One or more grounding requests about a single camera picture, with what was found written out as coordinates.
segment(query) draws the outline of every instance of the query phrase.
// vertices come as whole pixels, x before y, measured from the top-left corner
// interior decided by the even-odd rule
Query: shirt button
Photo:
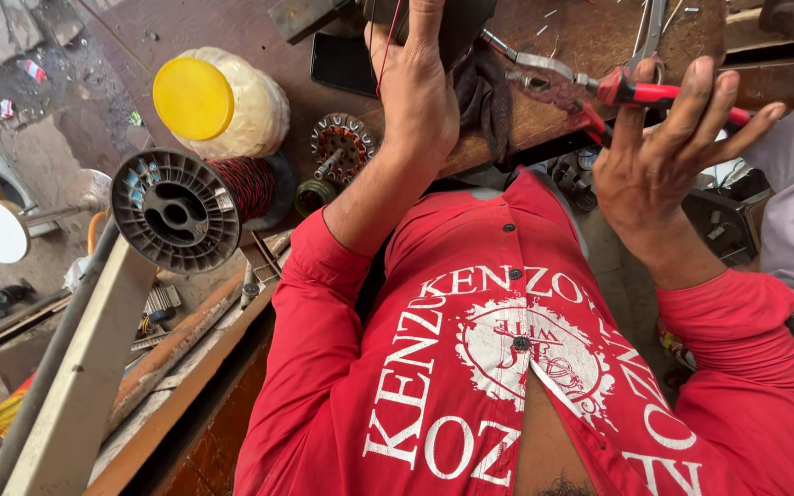
[[[516,336],[513,338],[513,347],[517,351],[525,351],[531,346],[532,343],[528,340],[526,336]]]

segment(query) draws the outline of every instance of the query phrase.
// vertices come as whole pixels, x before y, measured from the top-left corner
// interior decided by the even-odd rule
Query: yellow lid
[[[210,62],[182,56],[165,63],[152,88],[164,125],[187,140],[216,138],[231,123],[235,96],[225,76]]]

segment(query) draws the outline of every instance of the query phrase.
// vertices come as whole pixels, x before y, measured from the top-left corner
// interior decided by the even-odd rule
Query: red wire
[[[380,100],[382,95],[379,92],[379,88],[382,87],[382,76],[385,75],[385,61],[388,60],[388,47],[391,46],[391,35],[394,32],[394,25],[397,24],[397,12],[400,11],[400,3],[401,0],[397,0],[397,7],[394,8],[394,19],[391,21],[391,29],[388,31],[388,42],[385,44],[385,56],[382,57],[382,70],[379,71],[379,84],[376,84],[376,96],[378,96]]]
[[[235,191],[235,208],[241,223],[264,215],[274,203],[274,176],[262,159],[237,157],[208,160],[222,179]]]

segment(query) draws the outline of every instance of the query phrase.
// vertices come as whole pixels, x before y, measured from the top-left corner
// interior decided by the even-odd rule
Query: twisted red and black wire
[[[264,215],[274,202],[274,176],[262,159],[207,160],[235,192],[235,208],[244,223]]]

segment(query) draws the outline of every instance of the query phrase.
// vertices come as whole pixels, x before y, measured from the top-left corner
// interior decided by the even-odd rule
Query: red pliers handle
[[[672,107],[682,89],[671,85],[633,83],[630,81],[630,68],[626,66],[615,68],[611,74],[599,81],[590,80],[587,87],[597,100],[609,107],[633,106],[664,109]],[[584,104],[584,108],[579,113],[569,117],[567,126],[580,126],[569,127],[569,129],[584,129],[594,141],[604,147],[609,147],[612,143],[612,136],[599,131],[599,129],[603,129],[603,132],[608,131],[604,128],[605,122],[602,118],[598,118],[600,124],[593,116],[598,118],[598,114],[588,104]],[[737,131],[749,124],[751,118],[748,111],[734,107],[728,116],[726,127],[729,130]]]

